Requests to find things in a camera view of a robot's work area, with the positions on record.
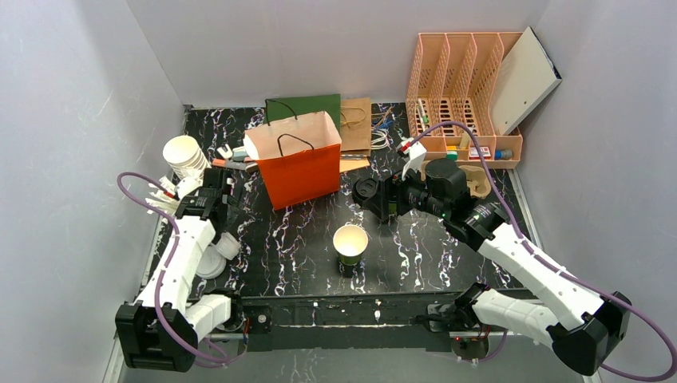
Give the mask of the white lids partial stack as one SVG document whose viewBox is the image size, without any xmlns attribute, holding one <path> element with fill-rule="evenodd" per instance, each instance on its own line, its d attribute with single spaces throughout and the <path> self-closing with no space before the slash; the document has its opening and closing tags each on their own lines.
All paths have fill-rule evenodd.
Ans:
<svg viewBox="0 0 677 383">
<path fill-rule="evenodd" d="M 215 249 L 223 258 L 231 261 L 239 254 L 241 244 L 231 233 L 225 231 L 221 234 Z"/>
</svg>

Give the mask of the orange paper bag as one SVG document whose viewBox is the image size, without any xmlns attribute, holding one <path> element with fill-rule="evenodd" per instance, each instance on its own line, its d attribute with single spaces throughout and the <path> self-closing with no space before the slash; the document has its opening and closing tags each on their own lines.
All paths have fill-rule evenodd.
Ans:
<svg viewBox="0 0 677 383">
<path fill-rule="evenodd" d="M 248 129 L 243 146 L 257 163 L 275 210 L 340 189 L 342 139 L 325 111 Z"/>
</svg>

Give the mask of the single green paper cup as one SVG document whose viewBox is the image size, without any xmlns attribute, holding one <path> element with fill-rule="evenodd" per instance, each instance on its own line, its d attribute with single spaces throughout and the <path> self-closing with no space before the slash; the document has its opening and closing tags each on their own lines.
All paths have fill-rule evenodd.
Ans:
<svg viewBox="0 0 677 383">
<path fill-rule="evenodd" d="M 394 216 L 397 214 L 397 209 L 398 209 L 398 192 L 395 189 L 390 189 L 386 193 L 386 199 L 387 199 L 387 211 L 388 211 L 388 216 Z"/>
</svg>

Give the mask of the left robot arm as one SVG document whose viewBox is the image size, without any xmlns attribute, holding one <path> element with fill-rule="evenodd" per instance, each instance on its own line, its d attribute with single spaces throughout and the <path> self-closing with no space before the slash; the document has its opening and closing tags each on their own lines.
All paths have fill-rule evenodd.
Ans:
<svg viewBox="0 0 677 383">
<path fill-rule="evenodd" d="M 126 176 L 144 180 L 161 192 L 166 187 L 136 172 L 117 176 L 117 186 L 126 197 L 167 219 L 173 241 L 135 301 L 117 310 L 115 325 L 125 364 L 132 369 L 175 372 L 187 372 L 194 365 L 219 368 L 231 364 L 226 353 L 216 356 L 198 346 L 217 326 L 231 320 L 235 295 L 220 289 L 197 302 L 188 301 L 205 251 L 225 231 L 231 171 L 205 169 L 200 186 L 176 197 L 179 205 L 172 215 L 134 196 L 123 184 Z"/>
</svg>

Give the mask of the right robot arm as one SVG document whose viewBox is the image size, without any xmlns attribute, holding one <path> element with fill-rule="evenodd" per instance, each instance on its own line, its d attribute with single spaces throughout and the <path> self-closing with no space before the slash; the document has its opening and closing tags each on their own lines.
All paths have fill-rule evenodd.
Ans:
<svg viewBox="0 0 677 383">
<path fill-rule="evenodd" d="M 424 318 L 433 331 L 499 326 L 546 345 L 570 369 L 591 376 L 624 338 L 629 303 L 621 293 L 601 298 L 567 280 L 559 267 L 526 247 L 499 203 L 471 196 L 466 174 L 453 160 L 429 162 L 424 172 L 397 172 L 353 186 L 354 202 L 385 222 L 418 210 L 441 219 L 460 243 L 499 264 L 536 295 L 535 305 L 475 282 L 452 304 L 432 305 Z"/>
</svg>

